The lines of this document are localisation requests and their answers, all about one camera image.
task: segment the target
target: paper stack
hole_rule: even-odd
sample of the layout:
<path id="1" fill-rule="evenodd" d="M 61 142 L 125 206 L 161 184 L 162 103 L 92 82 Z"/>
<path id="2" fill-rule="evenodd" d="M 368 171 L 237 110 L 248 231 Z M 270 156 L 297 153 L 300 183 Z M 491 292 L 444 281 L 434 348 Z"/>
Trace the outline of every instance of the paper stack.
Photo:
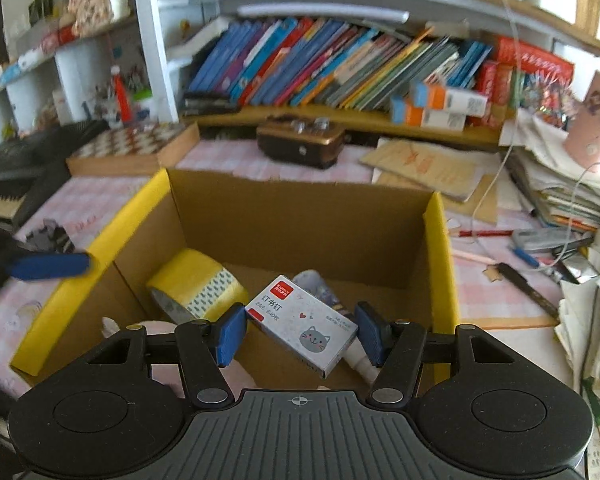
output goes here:
<path id="1" fill-rule="evenodd" d="M 520 191 L 531 202 L 538 218 L 548 226 L 567 225 L 571 195 L 585 171 L 562 146 L 566 133 L 519 110 L 518 127 L 508 121 L 500 137 L 501 146 L 513 144 L 507 169 Z M 573 204 L 573 228 L 600 228 L 600 168 L 587 173 L 578 186 Z"/>
<path id="2" fill-rule="evenodd" d="M 600 278 L 582 285 L 562 282 L 560 325 L 555 329 L 573 368 L 573 388 L 590 403 L 600 433 Z M 600 461 L 589 461 L 600 473 Z"/>

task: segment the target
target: staple box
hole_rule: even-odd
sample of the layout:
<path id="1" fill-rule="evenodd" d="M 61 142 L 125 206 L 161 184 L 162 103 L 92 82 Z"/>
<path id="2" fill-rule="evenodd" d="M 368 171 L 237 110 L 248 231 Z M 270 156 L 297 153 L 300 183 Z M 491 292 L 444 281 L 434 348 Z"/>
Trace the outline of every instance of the staple box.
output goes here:
<path id="1" fill-rule="evenodd" d="M 278 276 L 246 307 L 268 335 L 326 379 L 356 336 L 358 326 Z"/>

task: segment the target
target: yellow tape roll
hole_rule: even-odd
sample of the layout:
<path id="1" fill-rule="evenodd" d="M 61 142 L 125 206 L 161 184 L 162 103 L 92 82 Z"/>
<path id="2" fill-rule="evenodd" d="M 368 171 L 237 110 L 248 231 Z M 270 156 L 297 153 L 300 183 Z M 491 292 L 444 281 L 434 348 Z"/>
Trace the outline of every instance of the yellow tape roll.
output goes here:
<path id="1" fill-rule="evenodd" d="M 147 283 L 155 302 L 175 323 L 216 321 L 232 304 L 249 303 L 245 288 L 206 254 L 184 249 Z"/>

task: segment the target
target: blue gripper pad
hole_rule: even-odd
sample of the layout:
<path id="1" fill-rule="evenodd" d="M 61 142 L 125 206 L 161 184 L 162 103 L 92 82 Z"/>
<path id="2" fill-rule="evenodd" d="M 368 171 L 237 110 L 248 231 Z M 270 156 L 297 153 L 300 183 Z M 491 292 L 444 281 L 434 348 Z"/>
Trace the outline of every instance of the blue gripper pad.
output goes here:
<path id="1" fill-rule="evenodd" d="M 216 364 L 227 366 L 240 348 L 247 332 L 247 313 L 244 305 L 236 303 L 216 322 L 218 327 L 218 346 L 216 347 Z"/>
<path id="2" fill-rule="evenodd" d="M 17 260 L 8 271 L 18 280 L 32 282 L 80 276 L 90 265 L 91 256 L 87 253 L 31 253 Z"/>
<path id="3" fill-rule="evenodd" d="M 388 349 L 382 344 L 381 326 L 358 304 L 354 311 L 358 326 L 358 339 L 373 366 L 382 366 L 388 357 Z"/>

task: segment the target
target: red bottle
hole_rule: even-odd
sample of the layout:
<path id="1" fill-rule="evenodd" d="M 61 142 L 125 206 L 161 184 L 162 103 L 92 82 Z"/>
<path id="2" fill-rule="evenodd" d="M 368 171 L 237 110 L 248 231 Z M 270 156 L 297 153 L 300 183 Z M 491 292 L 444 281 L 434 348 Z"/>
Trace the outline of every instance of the red bottle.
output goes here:
<path id="1" fill-rule="evenodd" d="M 111 76 L 113 77 L 113 85 L 116 89 L 116 97 L 118 98 L 118 105 L 120 106 L 120 119 L 122 119 L 124 124 L 130 123 L 133 120 L 133 117 L 129 101 L 126 98 L 125 85 L 120 77 L 119 66 L 114 65 L 111 67 Z"/>

